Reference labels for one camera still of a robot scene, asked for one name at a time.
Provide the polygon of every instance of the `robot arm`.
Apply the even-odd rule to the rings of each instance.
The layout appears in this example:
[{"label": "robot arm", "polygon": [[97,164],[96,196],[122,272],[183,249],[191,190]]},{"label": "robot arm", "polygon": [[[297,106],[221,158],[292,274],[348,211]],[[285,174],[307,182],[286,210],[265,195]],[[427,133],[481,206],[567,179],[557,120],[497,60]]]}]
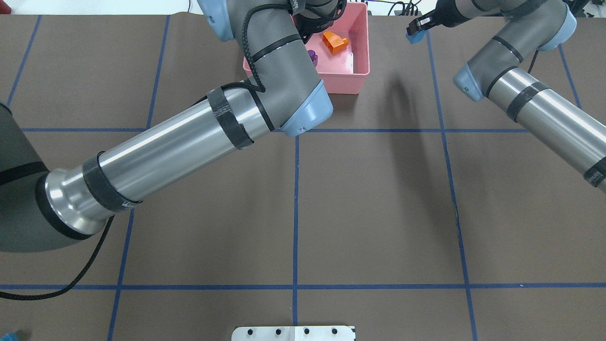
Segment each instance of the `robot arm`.
[{"label": "robot arm", "polygon": [[294,137],[332,114],[291,13],[327,24],[345,1],[199,2],[219,39],[235,38],[244,49],[253,78],[213,89],[82,166],[50,173],[0,106],[0,251],[45,251],[89,238],[115,213],[270,131],[281,127]]},{"label": "robot arm", "polygon": [[490,99],[606,192],[606,127],[519,68],[530,53],[554,49],[574,32],[576,20],[561,0],[438,0],[435,11],[410,23],[407,38],[414,44],[431,27],[454,27],[493,11],[508,22],[454,83],[473,101]]}]

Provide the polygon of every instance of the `black cable wire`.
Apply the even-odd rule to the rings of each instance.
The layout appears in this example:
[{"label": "black cable wire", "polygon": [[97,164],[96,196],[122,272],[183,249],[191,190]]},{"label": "black cable wire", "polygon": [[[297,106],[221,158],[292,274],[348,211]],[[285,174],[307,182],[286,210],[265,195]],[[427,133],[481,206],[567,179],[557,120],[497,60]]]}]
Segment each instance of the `black cable wire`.
[{"label": "black cable wire", "polygon": [[539,55],[539,50],[534,51],[534,56],[532,57],[532,61],[530,62],[530,66],[528,67],[528,74],[530,74],[530,72],[532,71],[532,68],[534,66],[534,62],[536,61],[536,57]]},{"label": "black cable wire", "polygon": [[[337,10],[336,10],[334,16],[327,16],[313,7],[305,6],[305,9],[309,10],[310,12],[312,12],[313,14],[317,15],[318,17],[320,17],[322,19],[334,21],[334,20],[339,19],[343,15],[343,13],[345,12],[346,5],[347,5],[347,0],[339,0],[339,2],[337,4]],[[234,82],[234,83],[228,83],[228,84],[221,86],[221,89],[227,90],[227,89],[234,89],[234,88],[239,87],[239,88],[253,90],[253,91],[257,91],[257,92],[265,92],[265,86],[263,85],[263,82],[261,82],[261,78],[259,77],[259,73],[257,72],[255,62],[253,61],[253,58],[252,58],[252,53],[250,52],[250,46],[248,45],[248,25],[250,24],[250,20],[255,13],[263,11],[263,10],[268,10],[268,9],[288,10],[288,12],[292,14],[291,6],[280,5],[280,4],[259,5],[257,7],[253,7],[246,13],[246,16],[244,17],[244,21],[242,22],[242,49],[244,50],[244,58],[248,62],[248,66],[250,67],[250,72],[253,74],[253,79],[255,80],[256,85],[242,83],[242,82]],[[199,100],[197,100],[191,106],[194,106],[206,99],[207,99],[207,97],[204,96],[204,97],[200,98]]]},{"label": "black cable wire", "polygon": [[90,258],[89,258],[88,262],[86,263],[86,265],[84,266],[84,268],[80,271],[80,273],[76,276],[76,278],[71,283],[69,283],[65,288],[63,288],[59,291],[50,292],[48,294],[41,294],[41,295],[17,295],[17,294],[11,294],[9,292],[0,291],[0,299],[17,300],[17,301],[45,300],[45,299],[52,299],[53,297],[57,297],[59,295],[63,295],[66,292],[68,292],[69,290],[71,290],[78,282],[80,282],[80,280],[82,279],[84,274],[86,274],[86,272],[88,271],[90,266],[95,261],[95,258],[97,257],[97,254],[99,253],[99,250],[101,249],[101,245],[103,245],[103,241],[107,237],[107,232],[110,230],[110,226],[112,225],[113,218],[114,217],[111,216],[107,220],[107,223],[105,224],[105,229],[103,230],[103,233],[101,234],[101,238],[99,238],[99,241],[97,242],[97,246],[95,247],[93,254],[90,256]]},{"label": "black cable wire", "polygon": [[343,13],[345,13],[346,6],[347,6],[347,0],[339,0],[339,2],[337,3],[337,7],[336,7],[337,11],[335,12],[334,16],[325,15],[310,5],[305,5],[305,9],[312,12],[313,14],[317,15],[318,17],[320,17],[324,20],[335,21],[335,20],[338,20],[343,15]]},{"label": "black cable wire", "polygon": [[[384,4],[403,4],[404,6],[407,6],[405,8],[402,9],[402,14],[400,15],[408,15],[408,14],[414,14],[414,15],[419,15],[419,7],[417,6],[422,0],[419,0],[415,3],[412,3],[412,1],[409,1],[408,3],[403,4],[402,1],[386,1],[386,0],[366,0],[367,3],[371,4],[372,2],[383,2]],[[393,10],[393,7],[391,7],[391,9],[389,10],[389,13],[387,15],[391,14],[391,11]]]},{"label": "black cable wire", "polygon": [[394,2],[394,4],[391,5],[391,8],[389,9],[389,12],[387,12],[387,16],[391,15],[391,11],[393,11],[393,8],[396,7],[397,5],[402,5],[402,12],[404,12],[404,6],[406,6],[406,4],[404,4],[403,1],[398,1],[398,2]]}]

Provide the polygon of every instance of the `light blue end cap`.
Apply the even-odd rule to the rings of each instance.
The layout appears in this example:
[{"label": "light blue end cap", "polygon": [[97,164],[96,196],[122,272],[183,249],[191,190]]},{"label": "light blue end cap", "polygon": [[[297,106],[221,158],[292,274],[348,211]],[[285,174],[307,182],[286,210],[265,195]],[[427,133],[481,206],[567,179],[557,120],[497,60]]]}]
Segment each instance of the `light blue end cap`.
[{"label": "light blue end cap", "polygon": [[231,31],[226,1],[198,0],[198,4],[219,40],[222,42],[232,40],[233,32]]},{"label": "light blue end cap", "polygon": [[295,137],[326,121],[333,114],[333,103],[328,97],[324,81],[316,86],[307,99],[284,123],[282,131],[288,137]]},{"label": "light blue end cap", "polygon": [[423,40],[423,37],[425,36],[426,33],[427,33],[427,31],[418,31],[411,36],[406,35],[406,39],[408,39],[408,41],[410,41],[410,44],[416,44],[419,41]]},{"label": "light blue end cap", "polygon": [[566,5],[566,19],[564,19],[562,27],[560,27],[559,31],[551,40],[549,40],[545,45],[540,46],[537,50],[549,51],[555,49],[559,44],[562,44],[568,40],[574,33],[574,30],[576,30],[576,19],[574,18],[574,15],[570,13],[570,8],[568,8],[568,5]]},{"label": "light blue end cap", "polygon": [[0,341],[19,341],[19,339],[17,338],[17,335],[11,333],[6,334],[3,338],[0,339]]},{"label": "light blue end cap", "polygon": [[463,91],[463,93],[474,102],[480,102],[480,100],[484,98],[482,90],[480,90],[480,87],[478,86],[478,82],[473,78],[469,64],[465,63],[465,66],[456,73],[453,82],[459,90]]}]

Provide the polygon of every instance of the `grid line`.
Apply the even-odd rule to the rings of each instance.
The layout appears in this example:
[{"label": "grid line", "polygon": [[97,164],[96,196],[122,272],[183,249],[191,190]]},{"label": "grid line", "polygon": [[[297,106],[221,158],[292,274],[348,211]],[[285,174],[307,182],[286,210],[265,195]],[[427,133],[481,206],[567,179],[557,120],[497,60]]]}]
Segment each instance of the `grid line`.
[{"label": "grid line", "polygon": [[[2,290],[57,290],[66,284],[5,284]],[[73,290],[116,290],[117,285],[76,285]],[[292,290],[290,284],[243,285],[125,285],[129,291],[238,291],[238,290]],[[446,284],[298,284],[298,290],[431,290],[431,289],[565,289],[606,288],[606,282],[544,282],[544,283],[446,283]]]},{"label": "grid line", "polygon": [[23,59],[21,59],[21,65],[19,65],[19,70],[17,71],[17,76],[15,77],[15,81],[13,82],[13,87],[10,89],[8,100],[6,101],[7,107],[10,107],[10,103],[13,101],[13,96],[15,95],[15,91],[17,90],[17,84],[19,84],[19,80],[21,79],[21,73],[23,72],[25,62],[27,61],[27,57],[29,56],[30,51],[32,49],[32,45],[34,43],[34,39],[36,38],[36,33],[38,32],[38,27],[40,26],[41,20],[42,15],[39,15],[38,19],[36,20],[36,25],[34,25],[32,36],[30,37],[30,42],[27,44],[27,48],[25,49],[25,53],[23,54]]},{"label": "grid line", "polygon": [[463,281],[465,282],[465,294],[467,296],[467,309],[469,310],[469,319],[471,326],[471,336],[473,341],[478,341],[478,332],[476,330],[476,317],[473,312],[473,300],[471,298],[471,289],[469,288],[469,274],[467,272],[467,261],[465,259],[465,246],[463,243],[463,233],[461,232],[461,219],[459,219],[459,208],[456,202],[455,182],[453,180],[452,168],[450,166],[450,155],[448,154],[448,141],[446,140],[446,131],[444,127],[444,115],[442,113],[442,103],[440,101],[440,91],[438,89],[438,77],[436,76],[436,66],[433,59],[433,50],[431,48],[430,32],[427,32],[427,48],[429,51],[429,62],[431,66],[431,76],[433,77],[433,90],[436,93],[436,105],[438,107],[438,118],[440,120],[440,129],[442,130],[442,146],[444,148],[444,157],[446,159],[446,170],[448,172],[448,182],[450,185],[450,196],[454,206],[456,217],[456,228],[459,239],[459,253],[461,255],[461,267],[463,270]]},{"label": "grid line", "polygon": [[144,132],[145,128],[22,128],[24,132]]},{"label": "grid line", "polygon": [[160,72],[162,71],[162,60],[164,59],[164,47],[166,46],[166,37],[168,36],[168,24],[170,23],[170,15],[166,16],[164,23],[164,34],[162,35],[162,46],[160,47],[160,57],[158,57],[158,68],[156,69],[156,79],[153,83],[153,92],[151,93],[150,112],[147,116],[146,128],[152,127],[153,109],[156,105],[156,94],[158,92],[158,83],[160,82]]},{"label": "grid line", "polygon": [[295,137],[295,197],[293,213],[293,326],[299,324],[299,136]]},{"label": "grid line", "polygon": [[128,228],[126,230],[126,238],[124,240],[124,249],[122,250],[122,260],[120,262],[120,274],[118,275],[118,284],[116,285],[116,295],[114,296],[114,305],[112,308],[112,318],[107,332],[107,341],[112,341],[113,331],[116,325],[116,317],[118,316],[118,306],[120,304],[120,293],[122,292],[122,281],[124,279],[124,268],[126,267],[126,257],[128,255],[128,246],[130,245],[130,233],[133,230],[133,221],[135,220],[135,210],[130,210],[128,218]]},{"label": "grid line", "polygon": [[560,50],[560,57],[562,58],[562,64],[564,65],[564,71],[566,71],[566,77],[568,78],[568,82],[570,83],[570,88],[572,89],[572,94],[574,96],[574,101],[576,102],[576,106],[583,110],[581,107],[581,101],[579,100],[579,94],[576,92],[576,87],[574,86],[574,81],[572,80],[572,75],[570,74],[570,69],[568,68],[568,63],[566,62],[566,57],[564,56],[564,50],[562,48],[562,44],[558,45],[558,49]]}]

